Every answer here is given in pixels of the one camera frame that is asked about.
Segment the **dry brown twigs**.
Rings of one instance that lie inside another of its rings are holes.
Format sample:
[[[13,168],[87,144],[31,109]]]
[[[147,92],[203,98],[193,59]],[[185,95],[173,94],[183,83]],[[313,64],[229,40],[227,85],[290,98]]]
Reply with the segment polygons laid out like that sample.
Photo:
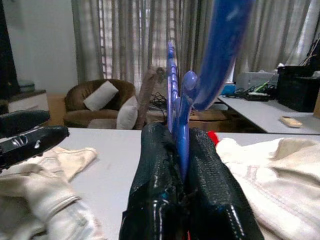
[[[320,37],[316,39],[310,46],[307,53],[306,66],[317,66],[320,61]]]

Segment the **black tall panel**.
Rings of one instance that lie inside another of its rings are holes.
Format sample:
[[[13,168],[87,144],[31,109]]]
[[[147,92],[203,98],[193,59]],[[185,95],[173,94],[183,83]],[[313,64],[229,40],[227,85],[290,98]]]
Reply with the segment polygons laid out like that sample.
[[[0,99],[20,93],[3,1],[0,0]]]

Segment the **white grey printer box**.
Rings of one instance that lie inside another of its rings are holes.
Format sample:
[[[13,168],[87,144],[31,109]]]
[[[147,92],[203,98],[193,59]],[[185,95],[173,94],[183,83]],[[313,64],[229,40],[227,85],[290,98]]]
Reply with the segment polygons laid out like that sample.
[[[270,72],[242,72],[235,79],[235,87],[237,90],[258,87],[271,80],[273,76]]]

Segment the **beige striped curtain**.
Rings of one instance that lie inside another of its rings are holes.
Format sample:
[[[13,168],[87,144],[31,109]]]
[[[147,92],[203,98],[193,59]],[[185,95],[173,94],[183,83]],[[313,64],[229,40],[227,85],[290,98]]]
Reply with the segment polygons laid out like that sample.
[[[199,72],[216,0],[71,0],[79,82],[120,79],[139,87],[175,47],[181,75]],[[231,73],[303,65],[320,37],[320,0],[255,0]]]

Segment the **white table with black edge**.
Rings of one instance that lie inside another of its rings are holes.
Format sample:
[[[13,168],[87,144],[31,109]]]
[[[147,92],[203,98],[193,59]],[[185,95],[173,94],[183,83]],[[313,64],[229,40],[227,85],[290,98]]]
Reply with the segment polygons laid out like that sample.
[[[93,148],[97,152],[97,157],[83,171],[75,175],[70,184],[100,222],[106,240],[119,240],[123,212],[127,209],[131,185],[140,160],[141,134],[142,130],[75,128],[71,130],[71,138],[67,145],[60,147],[66,150]],[[225,138],[233,139],[241,146],[280,138],[302,139],[299,135],[222,133],[220,141]],[[188,190],[187,176],[188,171],[185,179],[182,179],[180,173],[185,194],[183,202],[186,208],[186,236],[190,237],[192,193]]]

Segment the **small red item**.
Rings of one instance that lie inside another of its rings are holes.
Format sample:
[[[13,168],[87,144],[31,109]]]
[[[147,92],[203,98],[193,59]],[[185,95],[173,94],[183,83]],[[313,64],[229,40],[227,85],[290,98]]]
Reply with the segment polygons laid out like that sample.
[[[216,132],[210,130],[207,132],[208,137],[212,140],[213,144],[216,146],[219,143],[219,137]]]

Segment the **purple plastic hanger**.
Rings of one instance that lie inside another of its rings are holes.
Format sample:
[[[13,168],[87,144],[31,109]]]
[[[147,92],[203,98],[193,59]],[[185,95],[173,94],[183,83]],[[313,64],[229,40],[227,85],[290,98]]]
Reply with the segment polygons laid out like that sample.
[[[175,49],[167,45],[167,126],[180,156],[180,175],[189,168],[189,118],[192,109],[204,111],[224,88],[248,26],[255,0],[216,0],[200,74],[188,71],[178,86]]]

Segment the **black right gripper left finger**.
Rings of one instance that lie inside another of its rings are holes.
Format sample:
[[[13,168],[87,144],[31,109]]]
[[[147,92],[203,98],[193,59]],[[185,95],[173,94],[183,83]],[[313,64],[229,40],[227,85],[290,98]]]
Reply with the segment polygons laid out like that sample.
[[[186,240],[186,195],[172,135],[160,123],[141,131],[140,158],[119,240]]]

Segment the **cream white garment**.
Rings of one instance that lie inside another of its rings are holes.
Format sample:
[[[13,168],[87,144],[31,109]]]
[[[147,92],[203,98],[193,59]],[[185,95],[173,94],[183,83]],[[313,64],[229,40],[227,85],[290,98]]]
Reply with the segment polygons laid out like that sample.
[[[94,148],[54,147],[0,174],[0,240],[106,240],[70,182],[95,158]]]
[[[240,184],[265,240],[320,240],[320,142],[278,138],[216,146]]]

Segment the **white pillow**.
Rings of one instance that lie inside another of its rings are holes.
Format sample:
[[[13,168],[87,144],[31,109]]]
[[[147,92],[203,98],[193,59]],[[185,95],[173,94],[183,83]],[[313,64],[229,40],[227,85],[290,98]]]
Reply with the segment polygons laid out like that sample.
[[[118,130],[132,130],[138,118],[138,101],[136,96],[130,97],[120,108],[116,128]]]
[[[119,90],[110,81],[106,81],[89,95],[83,103],[89,110],[98,111],[105,107],[118,92]]]

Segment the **small beige block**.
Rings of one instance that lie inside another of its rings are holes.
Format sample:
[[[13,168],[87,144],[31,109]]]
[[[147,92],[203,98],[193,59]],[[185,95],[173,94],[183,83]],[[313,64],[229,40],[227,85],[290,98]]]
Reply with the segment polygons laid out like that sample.
[[[279,118],[279,121],[289,128],[299,129],[303,125],[300,121],[298,121],[292,117],[289,117],[289,116],[281,116]]]

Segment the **black storage box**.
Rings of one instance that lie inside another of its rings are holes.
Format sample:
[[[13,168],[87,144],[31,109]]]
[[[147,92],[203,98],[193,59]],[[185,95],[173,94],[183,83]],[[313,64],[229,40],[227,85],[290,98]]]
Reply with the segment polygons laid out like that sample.
[[[287,65],[277,68],[277,101],[294,111],[314,111],[320,90],[320,76],[308,66]]]

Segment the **white low cabinet dark top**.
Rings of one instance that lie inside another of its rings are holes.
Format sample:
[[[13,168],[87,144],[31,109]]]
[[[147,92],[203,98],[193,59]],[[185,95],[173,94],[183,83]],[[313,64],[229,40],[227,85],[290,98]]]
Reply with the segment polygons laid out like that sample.
[[[47,92],[35,90],[12,96],[8,99],[8,112],[20,110],[43,110],[49,111]]]

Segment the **brown cardboard box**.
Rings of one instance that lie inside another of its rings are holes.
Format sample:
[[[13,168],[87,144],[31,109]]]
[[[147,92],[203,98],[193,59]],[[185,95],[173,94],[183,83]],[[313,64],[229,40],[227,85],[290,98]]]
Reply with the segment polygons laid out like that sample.
[[[66,114],[65,97],[66,94],[50,93],[47,95],[50,113],[49,125],[64,125],[64,116]]]
[[[195,111],[192,110],[188,125],[190,128],[199,128],[205,131],[219,132],[222,122],[228,117],[220,110]]]

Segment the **blue tissue box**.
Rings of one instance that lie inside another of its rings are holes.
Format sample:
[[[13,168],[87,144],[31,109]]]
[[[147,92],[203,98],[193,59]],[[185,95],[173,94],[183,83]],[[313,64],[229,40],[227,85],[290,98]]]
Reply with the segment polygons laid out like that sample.
[[[236,85],[233,83],[225,84],[223,87],[223,90],[221,92],[221,95],[228,95],[233,94],[236,90]]]

